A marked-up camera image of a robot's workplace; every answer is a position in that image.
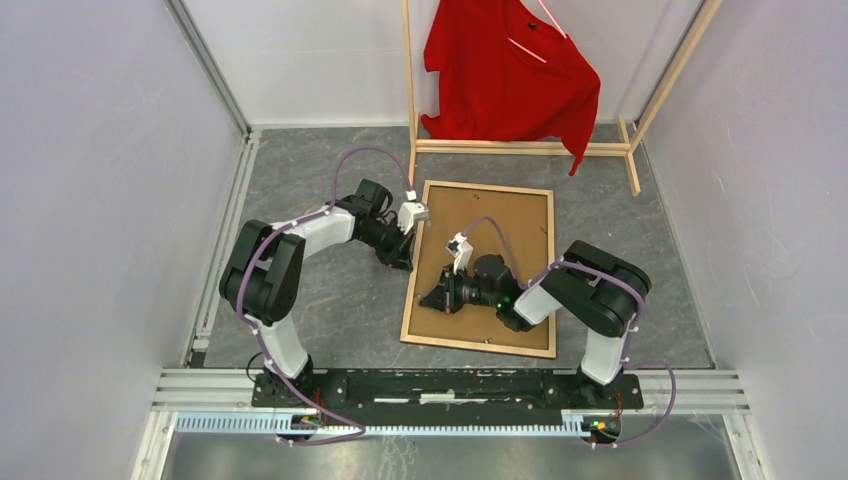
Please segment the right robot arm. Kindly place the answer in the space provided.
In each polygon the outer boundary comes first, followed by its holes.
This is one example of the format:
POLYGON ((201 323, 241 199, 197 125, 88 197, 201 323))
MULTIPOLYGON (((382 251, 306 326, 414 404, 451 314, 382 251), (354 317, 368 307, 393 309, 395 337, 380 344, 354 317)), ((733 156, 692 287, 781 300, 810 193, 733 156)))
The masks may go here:
POLYGON ((577 382, 580 400, 602 408, 618 393, 627 335, 645 308, 651 280, 640 268, 583 241, 522 286, 501 255, 480 256, 467 269, 473 248, 459 234, 448 243, 454 257, 419 305, 455 314, 466 305, 492 308, 514 332, 526 332, 565 309, 588 329, 577 382))

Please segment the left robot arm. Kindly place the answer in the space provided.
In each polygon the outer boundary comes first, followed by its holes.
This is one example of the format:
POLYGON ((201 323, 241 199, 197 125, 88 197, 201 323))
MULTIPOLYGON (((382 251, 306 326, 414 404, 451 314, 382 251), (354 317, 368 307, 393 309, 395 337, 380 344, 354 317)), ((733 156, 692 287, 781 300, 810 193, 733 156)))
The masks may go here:
POLYGON ((314 381, 302 373, 310 357, 290 312, 297 298, 305 259, 327 248, 358 241, 390 268, 412 268, 412 244, 428 207, 415 192, 397 210, 381 184, 360 182, 356 192, 288 222, 246 222, 219 281, 219 294, 256 336, 266 367, 279 378, 275 392, 290 407, 306 405, 314 381))

